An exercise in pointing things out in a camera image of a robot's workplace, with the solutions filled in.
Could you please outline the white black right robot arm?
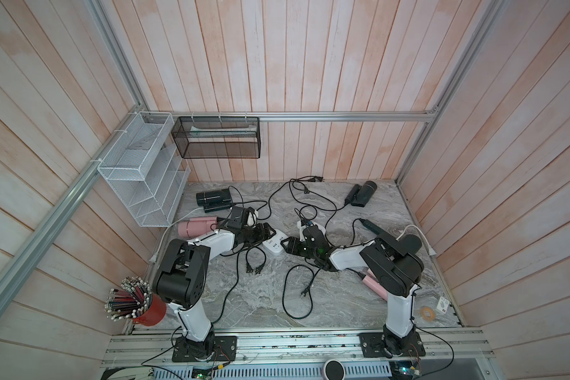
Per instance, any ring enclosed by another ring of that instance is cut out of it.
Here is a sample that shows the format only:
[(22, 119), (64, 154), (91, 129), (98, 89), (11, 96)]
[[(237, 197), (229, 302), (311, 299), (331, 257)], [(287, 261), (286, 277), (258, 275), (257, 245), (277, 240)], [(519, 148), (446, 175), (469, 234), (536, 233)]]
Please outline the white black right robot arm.
[(337, 248), (327, 242), (318, 225), (307, 224), (301, 238), (286, 237), (280, 245), (286, 253), (312, 260), (315, 266), (329, 272), (370, 269), (387, 294), (386, 331), (403, 340), (414, 330), (413, 297), (424, 271), (424, 263), (416, 252), (422, 242), (416, 235), (396, 238), (367, 219), (360, 221), (376, 237)]

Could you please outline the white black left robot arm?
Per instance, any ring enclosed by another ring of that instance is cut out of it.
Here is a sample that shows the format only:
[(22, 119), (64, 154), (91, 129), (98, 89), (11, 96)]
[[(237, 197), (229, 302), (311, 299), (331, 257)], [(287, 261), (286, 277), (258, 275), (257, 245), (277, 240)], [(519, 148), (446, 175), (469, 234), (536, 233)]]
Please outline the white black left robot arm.
[(237, 247), (256, 248), (276, 236), (276, 230), (259, 222), (250, 207), (232, 207), (226, 218), (203, 221), (204, 233), (182, 234), (169, 242), (152, 285), (177, 315), (185, 340), (194, 343), (207, 343), (214, 333), (201, 301), (210, 261)]

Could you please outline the pink hair dryer under arm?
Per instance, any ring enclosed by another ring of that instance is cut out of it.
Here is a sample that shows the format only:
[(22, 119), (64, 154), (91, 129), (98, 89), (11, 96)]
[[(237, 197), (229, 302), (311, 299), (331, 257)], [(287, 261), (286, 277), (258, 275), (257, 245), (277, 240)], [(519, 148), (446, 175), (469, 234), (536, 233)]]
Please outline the pink hair dryer under arm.
[(387, 290), (378, 282), (375, 275), (370, 269), (367, 269), (367, 274), (362, 279), (363, 284), (365, 284), (370, 290), (372, 290), (378, 297), (384, 301), (388, 300)]

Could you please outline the white square power strip left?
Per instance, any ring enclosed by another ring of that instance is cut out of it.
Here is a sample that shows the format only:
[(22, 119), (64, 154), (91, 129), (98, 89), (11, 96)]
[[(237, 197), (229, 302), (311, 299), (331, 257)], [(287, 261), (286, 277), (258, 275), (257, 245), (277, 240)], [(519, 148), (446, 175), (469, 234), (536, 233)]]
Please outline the white square power strip left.
[(275, 234), (268, 240), (262, 242), (263, 247), (272, 254), (274, 257), (278, 257), (285, 253), (281, 242), (285, 240), (288, 236), (283, 231), (276, 230)]

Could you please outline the white square power strip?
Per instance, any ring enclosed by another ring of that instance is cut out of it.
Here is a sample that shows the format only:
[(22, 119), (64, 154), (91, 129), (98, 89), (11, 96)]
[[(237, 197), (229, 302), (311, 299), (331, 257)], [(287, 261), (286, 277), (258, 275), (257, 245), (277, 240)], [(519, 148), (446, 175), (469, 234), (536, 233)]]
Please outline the white square power strip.
[(272, 254), (274, 257), (278, 257), (285, 253), (281, 242), (285, 240), (288, 236), (283, 231), (276, 230), (275, 234), (268, 240), (262, 242), (263, 247)]
[(326, 240), (326, 229), (315, 222), (304, 220), (298, 221), (297, 227), (299, 229), (299, 239), (302, 242), (315, 242)]

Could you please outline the white square power strip right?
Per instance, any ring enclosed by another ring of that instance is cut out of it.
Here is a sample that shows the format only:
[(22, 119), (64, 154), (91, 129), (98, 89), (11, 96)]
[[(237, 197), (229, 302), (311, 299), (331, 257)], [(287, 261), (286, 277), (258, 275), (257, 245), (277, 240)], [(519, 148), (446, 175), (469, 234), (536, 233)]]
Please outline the white square power strip right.
[(298, 221), (297, 227), (299, 229), (299, 239), (302, 242), (315, 242), (326, 240), (326, 229), (315, 222), (304, 220)]

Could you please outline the dark green folded hair dryer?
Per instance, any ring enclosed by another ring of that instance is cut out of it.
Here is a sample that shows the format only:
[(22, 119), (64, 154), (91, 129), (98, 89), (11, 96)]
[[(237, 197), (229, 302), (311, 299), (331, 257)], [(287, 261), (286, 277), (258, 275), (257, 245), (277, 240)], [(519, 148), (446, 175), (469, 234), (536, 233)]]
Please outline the dark green folded hair dryer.
[(196, 203), (205, 213), (226, 210), (234, 204), (229, 188), (196, 193)]

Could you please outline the pink folded hair dryer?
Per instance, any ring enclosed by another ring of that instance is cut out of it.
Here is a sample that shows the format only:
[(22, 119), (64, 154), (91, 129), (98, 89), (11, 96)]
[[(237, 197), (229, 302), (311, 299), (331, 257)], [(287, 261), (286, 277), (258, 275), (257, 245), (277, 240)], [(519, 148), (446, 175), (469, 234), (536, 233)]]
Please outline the pink folded hair dryer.
[(217, 224), (215, 216), (190, 218), (177, 224), (177, 233), (180, 238), (193, 239), (213, 231)]

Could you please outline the dark green dryer far right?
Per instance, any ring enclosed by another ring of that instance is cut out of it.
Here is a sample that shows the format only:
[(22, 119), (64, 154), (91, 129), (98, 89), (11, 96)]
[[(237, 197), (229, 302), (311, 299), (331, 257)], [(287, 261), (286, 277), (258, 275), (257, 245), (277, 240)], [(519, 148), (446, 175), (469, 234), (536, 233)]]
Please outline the dark green dryer far right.
[(377, 189), (378, 185), (372, 180), (367, 180), (363, 185), (356, 184), (345, 197), (345, 205), (365, 207)]

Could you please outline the dark green unfolded hair dryer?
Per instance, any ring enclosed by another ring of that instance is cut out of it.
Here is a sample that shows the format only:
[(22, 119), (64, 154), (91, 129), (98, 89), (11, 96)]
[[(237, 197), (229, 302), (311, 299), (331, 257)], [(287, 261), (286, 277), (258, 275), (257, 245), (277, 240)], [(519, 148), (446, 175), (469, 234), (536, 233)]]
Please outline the dark green unfolded hair dryer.
[[(371, 231), (376, 235), (386, 233), (384, 229), (382, 229), (381, 227), (377, 226), (376, 224), (372, 223), (367, 219), (361, 218), (360, 221), (365, 228), (367, 228), (369, 231)], [(410, 253), (417, 253), (423, 247), (423, 242), (421, 241), (421, 239), (414, 234), (406, 234), (405, 236), (399, 239), (399, 242), (402, 243), (402, 245), (408, 251), (410, 251)]]

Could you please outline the round black white knob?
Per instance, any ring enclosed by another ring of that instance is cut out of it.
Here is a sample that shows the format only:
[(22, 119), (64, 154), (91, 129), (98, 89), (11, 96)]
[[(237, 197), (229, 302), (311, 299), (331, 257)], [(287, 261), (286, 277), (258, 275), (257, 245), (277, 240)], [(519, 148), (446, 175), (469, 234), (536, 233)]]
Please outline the round black white knob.
[(344, 365), (335, 359), (327, 360), (321, 369), (321, 376), (324, 380), (344, 380), (345, 375)]

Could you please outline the red pencil cup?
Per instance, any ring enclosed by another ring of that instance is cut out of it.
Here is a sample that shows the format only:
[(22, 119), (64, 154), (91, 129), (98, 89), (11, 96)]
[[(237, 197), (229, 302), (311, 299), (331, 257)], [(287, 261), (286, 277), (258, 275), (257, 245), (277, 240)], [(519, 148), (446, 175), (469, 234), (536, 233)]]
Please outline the red pencil cup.
[(130, 320), (134, 325), (151, 327), (166, 316), (167, 305), (147, 281), (128, 276), (119, 288), (109, 291), (104, 310), (113, 321)]

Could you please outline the tape roll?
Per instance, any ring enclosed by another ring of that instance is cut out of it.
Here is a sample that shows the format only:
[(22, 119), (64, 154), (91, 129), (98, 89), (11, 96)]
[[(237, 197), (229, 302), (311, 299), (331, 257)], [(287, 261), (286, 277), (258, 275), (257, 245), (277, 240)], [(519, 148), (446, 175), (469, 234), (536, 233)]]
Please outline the tape roll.
[(435, 320), (436, 317), (435, 310), (433, 310), (431, 307), (421, 307), (420, 313), (421, 313), (421, 318), (423, 318), (425, 321)]

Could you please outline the black mesh wall basket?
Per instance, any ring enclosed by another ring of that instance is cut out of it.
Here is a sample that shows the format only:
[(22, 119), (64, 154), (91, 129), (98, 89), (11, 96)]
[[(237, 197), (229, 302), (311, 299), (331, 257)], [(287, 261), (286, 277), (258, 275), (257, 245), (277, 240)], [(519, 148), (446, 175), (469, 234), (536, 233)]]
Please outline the black mesh wall basket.
[(178, 117), (171, 136), (185, 159), (261, 157), (261, 129), (256, 117)]

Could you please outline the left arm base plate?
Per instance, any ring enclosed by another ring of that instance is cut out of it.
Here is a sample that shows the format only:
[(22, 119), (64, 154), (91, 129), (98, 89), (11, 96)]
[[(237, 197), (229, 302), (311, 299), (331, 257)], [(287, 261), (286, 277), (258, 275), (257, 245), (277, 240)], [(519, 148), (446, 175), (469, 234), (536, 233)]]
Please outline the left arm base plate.
[(176, 340), (172, 361), (174, 363), (231, 362), (236, 359), (238, 339), (235, 336), (212, 336), (196, 342), (179, 337)]

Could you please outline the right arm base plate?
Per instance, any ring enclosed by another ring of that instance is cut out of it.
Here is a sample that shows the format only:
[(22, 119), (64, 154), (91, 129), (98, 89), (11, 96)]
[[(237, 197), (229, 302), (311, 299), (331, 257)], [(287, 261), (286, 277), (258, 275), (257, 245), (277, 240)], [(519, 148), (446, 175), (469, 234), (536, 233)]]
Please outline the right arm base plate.
[(393, 359), (399, 356), (426, 356), (424, 343), (415, 328), (403, 338), (398, 337), (386, 327), (382, 332), (362, 332), (359, 342), (365, 358), (385, 357)]

